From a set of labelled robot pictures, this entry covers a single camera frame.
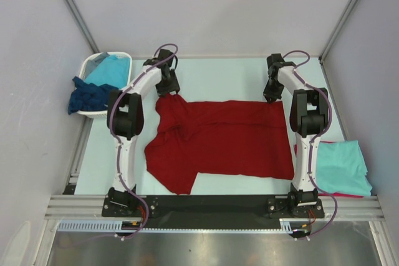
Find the red t shirt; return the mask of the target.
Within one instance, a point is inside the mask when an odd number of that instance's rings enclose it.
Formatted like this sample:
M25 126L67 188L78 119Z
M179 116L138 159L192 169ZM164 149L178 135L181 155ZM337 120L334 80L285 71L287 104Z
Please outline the red t shirt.
M198 173L292 180L282 102L187 102L160 97L156 137L145 147L148 172L175 194L190 194Z

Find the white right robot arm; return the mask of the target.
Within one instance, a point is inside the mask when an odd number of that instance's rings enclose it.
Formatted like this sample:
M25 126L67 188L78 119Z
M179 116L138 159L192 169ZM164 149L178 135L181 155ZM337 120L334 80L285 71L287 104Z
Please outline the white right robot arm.
M307 83L297 71L299 66L284 60L282 54L271 54L266 62L268 81L263 91L266 101L280 100L284 90L292 95L289 125L296 135L296 166L287 209L293 216L302 217L317 205L317 150L331 123L328 91Z

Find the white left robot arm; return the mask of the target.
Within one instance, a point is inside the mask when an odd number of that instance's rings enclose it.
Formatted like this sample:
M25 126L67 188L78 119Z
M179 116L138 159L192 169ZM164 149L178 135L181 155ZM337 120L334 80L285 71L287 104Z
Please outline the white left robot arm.
M153 89L159 97L180 91L176 76L177 52L176 44L161 45L126 87L110 92L108 97L107 127L116 151L112 187L116 192L127 193L117 199L115 206L124 216L134 214L138 208L138 201L129 194L136 186L135 148L144 127L143 101Z

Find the turquoise t shirt in basket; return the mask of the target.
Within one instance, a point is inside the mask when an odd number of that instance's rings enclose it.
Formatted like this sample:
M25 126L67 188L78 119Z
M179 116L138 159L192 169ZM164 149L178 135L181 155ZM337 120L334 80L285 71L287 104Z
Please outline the turquoise t shirt in basket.
M89 76L84 77L84 82L97 86L108 84L120 90L130 79L130 62L129 57L109 54Z

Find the white laundry basket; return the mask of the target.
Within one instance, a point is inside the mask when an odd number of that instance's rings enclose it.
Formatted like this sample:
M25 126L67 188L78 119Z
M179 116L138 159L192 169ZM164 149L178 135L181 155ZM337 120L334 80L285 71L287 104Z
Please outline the white laundry basket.
M77 77L72 79L68 114L78 113L89 118L107 116L110 92L130 82L132 58L124 52L102 52L85 59Z

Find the grey t shirt in basket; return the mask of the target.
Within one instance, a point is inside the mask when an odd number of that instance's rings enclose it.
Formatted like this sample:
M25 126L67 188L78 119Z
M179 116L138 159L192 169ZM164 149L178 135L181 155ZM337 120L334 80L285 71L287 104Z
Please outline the grey t shirt in basket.
M85 65L85 75L89 76L98 66L99 64L109 56L107 52L102 52L98 56L89 59Z

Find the navy blue t shirt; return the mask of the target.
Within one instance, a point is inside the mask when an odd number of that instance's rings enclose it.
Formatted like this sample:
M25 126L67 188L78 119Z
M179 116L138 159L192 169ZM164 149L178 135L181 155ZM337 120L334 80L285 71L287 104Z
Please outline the navy blue t shirt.
M70 94L67 113L69 115L82 112L101 112L107 109L110 92L118 90L112 85L100 86L94 83L85 83L81 78L72 79L75 90Z

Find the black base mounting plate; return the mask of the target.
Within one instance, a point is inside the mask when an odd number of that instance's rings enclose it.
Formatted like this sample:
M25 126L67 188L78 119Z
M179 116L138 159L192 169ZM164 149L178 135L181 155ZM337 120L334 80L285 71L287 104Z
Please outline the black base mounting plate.
M313 207L287 209L287 196L279 195L151 195L141 200L127 193L107 195L103 202L104 217L140 217L158 222L197 220L205 222L261 219L323 219L321 201Z

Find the aluminium frame rail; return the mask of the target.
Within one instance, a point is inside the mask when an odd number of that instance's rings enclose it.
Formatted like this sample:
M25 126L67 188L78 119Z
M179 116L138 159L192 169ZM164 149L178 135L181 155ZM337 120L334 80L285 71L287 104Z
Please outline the aluminium frame rail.
M45 219L98 219L105 196L55 195L50 198ZM378 197L336 197L337 221L384 221Z

